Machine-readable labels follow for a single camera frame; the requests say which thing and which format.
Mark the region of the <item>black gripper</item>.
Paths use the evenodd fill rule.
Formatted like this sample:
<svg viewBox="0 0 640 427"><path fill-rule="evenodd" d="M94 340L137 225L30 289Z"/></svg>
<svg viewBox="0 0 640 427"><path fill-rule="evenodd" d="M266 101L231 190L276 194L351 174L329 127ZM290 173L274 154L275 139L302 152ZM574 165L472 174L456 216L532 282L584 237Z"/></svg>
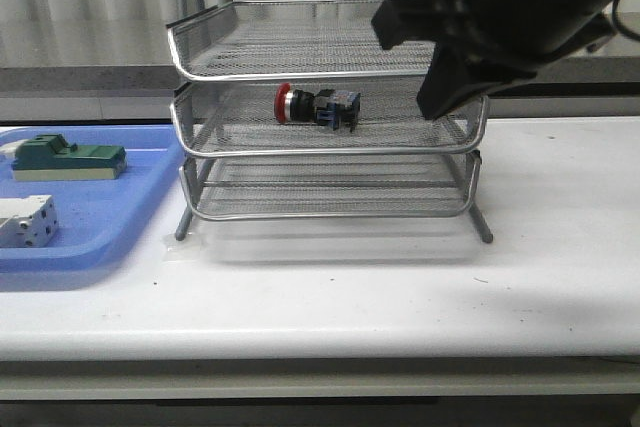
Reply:
<svg viewBox="0 0 640 427"><path fill-rule="evenodd" d="M468 33L482 35L503 52L526 60L587 48L594 51L618 29L603 11L614 0L383 0L371 26L383 50L407 41L437 42L416 101L426 120L437 120L469 101L537 73L474 59L453 44Z"/></svg>

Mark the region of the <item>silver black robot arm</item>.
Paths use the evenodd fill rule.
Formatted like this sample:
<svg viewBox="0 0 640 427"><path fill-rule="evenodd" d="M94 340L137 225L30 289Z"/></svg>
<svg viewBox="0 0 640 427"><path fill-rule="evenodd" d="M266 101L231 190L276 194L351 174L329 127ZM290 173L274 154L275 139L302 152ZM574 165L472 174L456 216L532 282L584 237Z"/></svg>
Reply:
<svg viewBox="0 0 640 427"><path fill-rule="evenodd" d="M383 0L371 25L382 49L432 41L417 94L427 120L477 97L532 81L538 72L616 33L614 0Z"/></svg>

